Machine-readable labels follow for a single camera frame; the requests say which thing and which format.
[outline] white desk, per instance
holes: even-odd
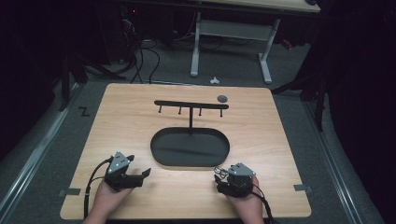
[[[264,7],[278,10],[292,10],[300,12],[320,12],[320,8],[308,5],[305,0],[202,0],[202,2],[232,4],[245,7]],[[191,76],[197,77],[199,70],[199,41],[200,35],[217,35],[224,37],[235,37],[244,39],[254,39],[266,41],[266,45],[259,54],[259,62],[262,67],[262,75],[266,84],[271,84],[272,79],[268,69],[267,57],[274,42],[276,31],[280,19],[276,19],[274,24],[260,26],[245,23],[235,23],[226,21],[201,20],[201,13],[198,12],[195,28],[195,45],[192,53]]]

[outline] black oval cutout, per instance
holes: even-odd
[[[227,137],[209,128],[161,129],[152,137],[150,147],[154,159],[165,166],[215,167],[230,152]]]

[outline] wooden board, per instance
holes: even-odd
[[[151,155],[152,136],[166,127],[188,127],[189,109],[155,100],[219,104],[225,95],[229,109],[194,111],[194,127],[214,128],[230,141],[230,154],[221,165],[244,163],[257,173],[274,217],[308,217],[311,209],[301,185],[290,146],[271,92],[265,88],[110,84],[92,125],[61,211],[64,219],[83,219],[84,190],[93,169],[120,151],[134,155],[127,174],[151,168],[142,188],[135,189],[113,218],[229,218],[237,217],[224,195],[217,193],[212,168],[165,167]],[[97,176],[105,173],[106,165]],[[99,181],[92,183],[90,207]]]

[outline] hand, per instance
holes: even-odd
[[[96,191],[95,201],[91,212],[84,220],[84,224],[89,223],[106,223],[107,218],[120,206],[121,202],[134,189],[123,189],[116,192],[106,182],[102,181]]]
[[[251,177],[251,181],[253,185],[259,186],[259,180],[256,176]],[[253,192],[261,195],[260,190],[254,186]],[[234,198],[228,195],[226,195],[226,197],[245,224],[264,223],[262,218],[262,201],[258,197],[253,194],[249,194],[245,198]]]

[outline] wrist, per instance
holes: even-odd
[[[105,213],[96,212],[94,209],[84,219],[83,224],[105,224],[107,221],[107,215]]]
[[[242,219],[244,224],[264,224],[264,219],[262,217],[248,217]]]

